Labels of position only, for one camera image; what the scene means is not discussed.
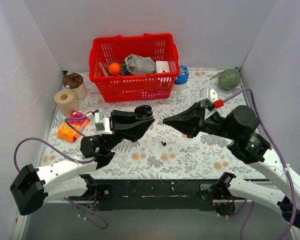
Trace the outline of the blue white wipes canister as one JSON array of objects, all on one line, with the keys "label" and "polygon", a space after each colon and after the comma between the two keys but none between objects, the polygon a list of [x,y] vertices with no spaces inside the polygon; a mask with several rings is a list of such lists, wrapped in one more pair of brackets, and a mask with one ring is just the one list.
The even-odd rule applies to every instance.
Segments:
[{"label": "blue white wipes canister", "polygon": [[186,66],[181,65],[179,67],[179,75],[175,78],[172,91],[182,92],[187,88],[189,78],[189,70]]}]

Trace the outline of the crumpled grey paper bag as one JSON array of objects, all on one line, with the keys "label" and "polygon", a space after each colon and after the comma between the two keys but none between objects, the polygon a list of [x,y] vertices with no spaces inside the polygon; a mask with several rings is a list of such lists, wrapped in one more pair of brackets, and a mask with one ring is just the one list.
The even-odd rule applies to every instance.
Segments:
[{"label": "crumpled grey paper bag", "polygon": [[132,75],[153,74],[156,70],[156,63],[151,57],[143,57],[132,53],[124,59],[124,62],[126,69]]}]

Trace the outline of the red plastic shopping basket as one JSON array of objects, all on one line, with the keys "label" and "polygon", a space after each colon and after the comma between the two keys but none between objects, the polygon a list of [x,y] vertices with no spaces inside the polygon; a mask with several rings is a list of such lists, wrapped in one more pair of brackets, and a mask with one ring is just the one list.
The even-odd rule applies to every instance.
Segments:
[{"label": "red plastic shopping basket", "polygon": [[93,40],[89,79],[108,103],[167,99],[179,72],[178,50],[170,33]]}]

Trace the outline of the floral patterned table mat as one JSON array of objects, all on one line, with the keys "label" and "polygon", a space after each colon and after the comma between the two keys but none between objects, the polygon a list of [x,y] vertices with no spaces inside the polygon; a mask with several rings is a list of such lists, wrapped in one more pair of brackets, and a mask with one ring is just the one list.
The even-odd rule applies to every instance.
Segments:
[{"label": "floral patterned table mat", "polygon": [[[150,105],[155,122],[137,142],[123,140],[115,148],[115,156],[105,167],[89,174],[95,179],[218,179],[223,172],[233,173],[244,179],[265,179],[257,170],[237,160],[227,149],[228,139],[199,133],[195,138],[187,138],[174,128],[162,123],[166,117],[174,116],[188,109],[199,100],[200,89],[209,87],[217,91],[218,97],[225,99],[239,91],[239,85],[232,91],[223,91],[218,79],[210,79],[221,69],[190,69],[186,89],[172,91],[169,98],[107,103],[88,73],[81,72],[88,95],[79,101],[80,112],[99,109],[105,117],[112,110],[133,111],[141,105]],[[60,110],[54,111],[50,124],[50,144],[70,157],[79,157],[80,140],[70,143],[57,136],[57,130],[65,116]]]}]

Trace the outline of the orange pink candy box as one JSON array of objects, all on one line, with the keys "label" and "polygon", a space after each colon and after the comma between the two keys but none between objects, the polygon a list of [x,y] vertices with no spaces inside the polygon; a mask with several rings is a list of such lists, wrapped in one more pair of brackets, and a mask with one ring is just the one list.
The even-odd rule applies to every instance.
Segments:
[{"label": "orange pink candy box", "polygon": [[64,121],[58,128],[56,135],[70,143],[76,142],[82,135],[85,128],[89,125],[90,120],[87,116],[79,111],[72,111],[67,117],[67,122]]}]

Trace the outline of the green netted melon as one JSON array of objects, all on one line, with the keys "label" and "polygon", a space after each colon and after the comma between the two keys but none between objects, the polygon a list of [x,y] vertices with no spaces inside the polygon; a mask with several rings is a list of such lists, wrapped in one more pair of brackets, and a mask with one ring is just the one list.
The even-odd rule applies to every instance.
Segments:
[{"label": "green netted melon", "polygon": [[235,89],[241,82],[240,72],[237,69],[225,69],[213,75],[210,80],[218,78],[218,84],[224,91]]}]

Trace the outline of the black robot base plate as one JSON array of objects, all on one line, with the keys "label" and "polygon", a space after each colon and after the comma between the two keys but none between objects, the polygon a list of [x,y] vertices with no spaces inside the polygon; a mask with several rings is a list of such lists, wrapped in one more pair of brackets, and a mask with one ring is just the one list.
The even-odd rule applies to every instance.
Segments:
[{"label": "black robot base plate", "polygon": [[99,211],[199,210],[232,215],[235,198],[214,189],[215,180],[204,179],[94,179],[73,201],[97,204]]}]

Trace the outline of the orange fruit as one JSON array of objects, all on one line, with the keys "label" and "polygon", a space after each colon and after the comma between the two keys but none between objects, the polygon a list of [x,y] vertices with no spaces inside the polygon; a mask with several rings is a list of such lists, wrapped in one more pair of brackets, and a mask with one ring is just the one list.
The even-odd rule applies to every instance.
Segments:
[{"label": "orange fruit", "polygon": [[119,63],[113,62],[108,66],[108,71],[111,75],[117,76],[120,75],[122,72],[122,67]]}]

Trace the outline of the white small box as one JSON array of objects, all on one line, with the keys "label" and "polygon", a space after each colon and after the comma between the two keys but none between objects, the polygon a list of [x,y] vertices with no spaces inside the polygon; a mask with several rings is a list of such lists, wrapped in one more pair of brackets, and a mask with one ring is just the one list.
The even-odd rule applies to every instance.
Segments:
[{"label": "white small box", "polygon": [[170,67],[168,61],[157,60],[155,62],[155,72],[156,73],[169,73]]}]

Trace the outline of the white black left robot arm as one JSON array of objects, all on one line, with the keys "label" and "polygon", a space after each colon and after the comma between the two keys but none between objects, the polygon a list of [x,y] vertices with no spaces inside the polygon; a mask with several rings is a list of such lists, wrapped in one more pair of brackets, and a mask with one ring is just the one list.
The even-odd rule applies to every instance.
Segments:
[{"label": "white black left robot arm", "polygon": [[95,135],[84,135],[80,141],[83,160],[57,150],[65,160],[17,169],[10,192],[22,216],[34,213],[49,201],[66,197],[91,200],[98,196],[101,191],[89,173],[107,166],[115,156],[114,147],[123,140],[137,142],[155,121],[149,105],[138,106],[134,111],[113,110],[110,117],[98,110],[90,111],[82,119],[93,121],[96,129]]}]

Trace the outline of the brown topped paper roll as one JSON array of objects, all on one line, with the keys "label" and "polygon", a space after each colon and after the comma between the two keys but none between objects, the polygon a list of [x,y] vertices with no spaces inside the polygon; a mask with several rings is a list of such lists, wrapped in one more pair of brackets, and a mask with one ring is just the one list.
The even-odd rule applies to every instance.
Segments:
[{"label": "brown topped paper roll", "polygon": [[79,73],[73,72],[65,75],[62,84],[66,89],[73,92],[77,100],[84,99],[88,94],[84,78]]}]

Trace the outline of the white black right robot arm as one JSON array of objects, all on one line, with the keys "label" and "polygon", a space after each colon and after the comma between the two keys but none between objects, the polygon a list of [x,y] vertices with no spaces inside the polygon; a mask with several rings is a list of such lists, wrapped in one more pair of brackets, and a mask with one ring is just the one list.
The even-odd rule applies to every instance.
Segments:
[{"label": "white black right robot arm", "polygon": [[239,105],[222,117],[217,109],[223,105],[220,99],[214,103],[197,102],[187,110],[165,118],[163,123],[188,138],[203,132],[231,140],[227,149],[238,160],[262,173],[276,188],[257,185],[225,172],[203,193],[214,199],[236,197],[255,201],[300,229],[300,176],[283,167],[270,143],[256,133],[261,121],[249,106]]}]

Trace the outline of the beige toilet paper roll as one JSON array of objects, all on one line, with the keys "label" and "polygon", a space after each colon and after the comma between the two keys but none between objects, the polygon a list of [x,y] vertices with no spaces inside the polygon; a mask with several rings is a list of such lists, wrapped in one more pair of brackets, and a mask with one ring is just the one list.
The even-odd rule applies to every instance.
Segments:
[{"label": "beige toilet paper roll", "polygon": [[57,92],[54,96],[54,101],[65,116],[69,116],[73,111],[80,109],[80,104],[70,89],[63,89]]}]

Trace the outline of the black earbud charging case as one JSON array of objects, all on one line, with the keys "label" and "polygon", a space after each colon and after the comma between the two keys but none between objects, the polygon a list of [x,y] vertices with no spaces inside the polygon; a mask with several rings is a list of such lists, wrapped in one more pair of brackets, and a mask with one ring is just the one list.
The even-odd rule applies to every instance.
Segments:
[{"label": "black earbud charging case", "polygon": [[153,111],[150,105],[138,106],[135,108],[134,113],[137,120],[144,120],[153,117]]}]

